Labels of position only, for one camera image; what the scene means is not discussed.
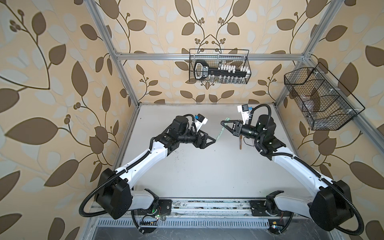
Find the green pen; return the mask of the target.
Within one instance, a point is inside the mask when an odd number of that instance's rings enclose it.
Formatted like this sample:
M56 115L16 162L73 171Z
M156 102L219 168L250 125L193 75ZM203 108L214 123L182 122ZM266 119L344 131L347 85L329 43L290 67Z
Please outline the green pen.
M221 129L219 135L218 135L217 138L216 138L217 141L219 140L219 138L220 138L221 135L223 134L224 130L225 130L225 127L222 127L222 129Z

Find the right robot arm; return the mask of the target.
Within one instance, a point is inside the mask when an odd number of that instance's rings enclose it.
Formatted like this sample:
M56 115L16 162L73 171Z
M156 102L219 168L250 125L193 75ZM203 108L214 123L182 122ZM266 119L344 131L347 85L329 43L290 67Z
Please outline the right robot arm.
M300 161L275 137L276 123L273 118L261 115L255 126L244 124L242 120L221 121L221 125L236 137L254 140L261 155L284 168L308 190L306 196L295 196L283 190L269 194L272 210L293 212L310 218L326 231L339 227L355 216L349 205L352 200L349 186L342 181L333 181Z

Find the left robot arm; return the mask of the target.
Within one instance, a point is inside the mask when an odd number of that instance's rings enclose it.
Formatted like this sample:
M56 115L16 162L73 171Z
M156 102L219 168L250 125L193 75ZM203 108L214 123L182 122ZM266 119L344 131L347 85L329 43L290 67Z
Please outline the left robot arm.
M161 134L151 138L147 150L116 170L103 171L95 201L115 220L132 210L142 210L147 215L157 214L160 211L159 197L149 189L134 191L134 185L180 144L192 144L197 149L214 144L216 140L201 130L207 121L201 114L176 116Z

